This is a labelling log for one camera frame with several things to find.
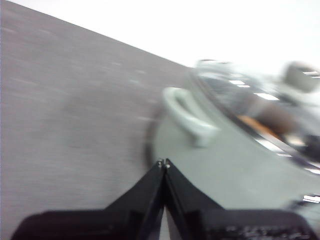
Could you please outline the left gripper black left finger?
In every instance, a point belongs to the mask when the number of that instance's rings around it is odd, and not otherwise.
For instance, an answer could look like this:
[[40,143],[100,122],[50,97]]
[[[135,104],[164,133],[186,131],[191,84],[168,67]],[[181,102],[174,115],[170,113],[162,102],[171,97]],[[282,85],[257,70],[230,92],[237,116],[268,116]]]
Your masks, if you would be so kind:
[[163,160],[127,192],[102,209],[51,210],[26,217],[13,240],[146,240],[164,210]]

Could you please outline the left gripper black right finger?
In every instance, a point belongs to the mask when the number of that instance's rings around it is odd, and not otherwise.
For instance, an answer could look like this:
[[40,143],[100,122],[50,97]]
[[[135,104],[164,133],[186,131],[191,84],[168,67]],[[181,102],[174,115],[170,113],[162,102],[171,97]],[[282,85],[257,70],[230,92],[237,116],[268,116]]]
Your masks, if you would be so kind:
[[164,161],[165,206],[183,240],[317,240],[307,220],[289,210],[227,209]]

